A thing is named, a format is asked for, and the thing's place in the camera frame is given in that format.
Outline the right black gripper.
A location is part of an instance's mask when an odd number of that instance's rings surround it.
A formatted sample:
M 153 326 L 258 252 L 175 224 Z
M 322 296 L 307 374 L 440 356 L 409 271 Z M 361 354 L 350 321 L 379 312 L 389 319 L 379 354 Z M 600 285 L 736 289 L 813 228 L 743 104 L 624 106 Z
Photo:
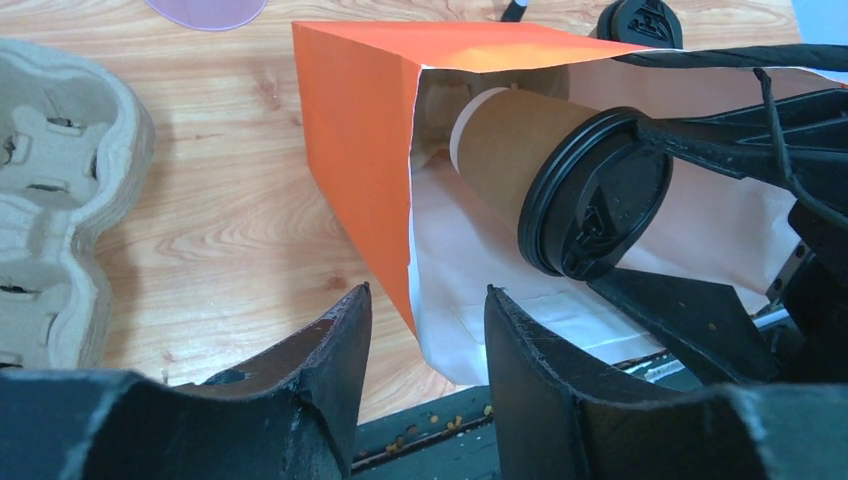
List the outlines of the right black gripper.
M 847 197 L 847 91 L 776 102 L 799 184 L 817 199 Z M 703 168 L 785 190 L 766 107 L 700 118 L 637 121 L 638 137 Z M 614 268 L 588 286 L 647 330 L 703 384 L 847 382 L 847 228 L 796 202 L 788 223 L 800 244 L 769 297 L 783 304 L 804 344 L 779 364 L 733 287 Z

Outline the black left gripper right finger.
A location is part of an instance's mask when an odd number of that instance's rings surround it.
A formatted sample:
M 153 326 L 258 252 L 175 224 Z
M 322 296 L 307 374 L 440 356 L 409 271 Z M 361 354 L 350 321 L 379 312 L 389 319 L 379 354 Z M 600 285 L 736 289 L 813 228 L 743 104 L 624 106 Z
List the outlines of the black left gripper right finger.
M 484 325 L 505 479 L 847 475 L 843 385 L 667 389 L 588 354 L 494 286 Z

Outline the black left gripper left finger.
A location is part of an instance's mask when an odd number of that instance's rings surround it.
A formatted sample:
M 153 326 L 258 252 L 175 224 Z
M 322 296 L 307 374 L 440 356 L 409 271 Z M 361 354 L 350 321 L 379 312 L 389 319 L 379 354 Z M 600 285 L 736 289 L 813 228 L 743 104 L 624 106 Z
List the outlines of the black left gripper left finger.
M 131 370 L 1 373 L 5 479 L 347 479 L 372 330 L 368 284 L 200 384 Z

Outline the black plastic cup lid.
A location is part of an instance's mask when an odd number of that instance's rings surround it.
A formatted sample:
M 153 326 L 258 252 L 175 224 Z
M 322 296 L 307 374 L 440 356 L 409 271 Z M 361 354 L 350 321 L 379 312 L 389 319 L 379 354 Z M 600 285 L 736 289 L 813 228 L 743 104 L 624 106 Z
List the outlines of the black plastic cup lid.
M 612 270 L 657 214 L 673 160 L 638 137 L 641 111 L 616 107 L 574 127 L 526 194 L 517 226 L 523 258 L 577 281 Z

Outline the brown paper cup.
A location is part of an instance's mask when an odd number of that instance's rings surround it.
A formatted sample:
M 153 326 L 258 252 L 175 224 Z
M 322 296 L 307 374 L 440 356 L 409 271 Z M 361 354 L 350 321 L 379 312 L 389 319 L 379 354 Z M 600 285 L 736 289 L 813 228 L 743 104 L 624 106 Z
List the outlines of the brown paper cup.
M 529 188 L 555 148 L 596 109 L 539 93 L 497 87 L 460 112 L 449 140 L 455 170 L 512 231 Z

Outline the orange paper bag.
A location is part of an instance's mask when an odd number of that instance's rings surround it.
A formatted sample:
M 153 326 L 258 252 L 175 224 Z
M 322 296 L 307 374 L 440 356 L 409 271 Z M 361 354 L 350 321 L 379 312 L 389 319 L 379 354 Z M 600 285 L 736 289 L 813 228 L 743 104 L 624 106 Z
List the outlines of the orange paper bag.
M 452 129 L 491 88 L 598 113 L 631 107 L 651 119 L 766 107 L 790 188 L 725 176 L 646 142 L 672 158 L 671 182 L 614 268 L 729 285 L 754 322 L 786 311 L 769 290 L 795 270 L 787 263 L 800 244 L 788 223 L 793 205 L 847 228 L 847 197 L 817 199 L 795 178 L 776 110 L 785 98 L 847 91 L 827 77 L 846 70 L 843 46 L 651 49 L 505 23 L 296 22 L 292 29 L 309 168 L 424 358 L 458 383 L 489 384 L 488 285 L 604 363 L 667 350 L 590 280 L 530 265 L 517 230 L 455 170 Z

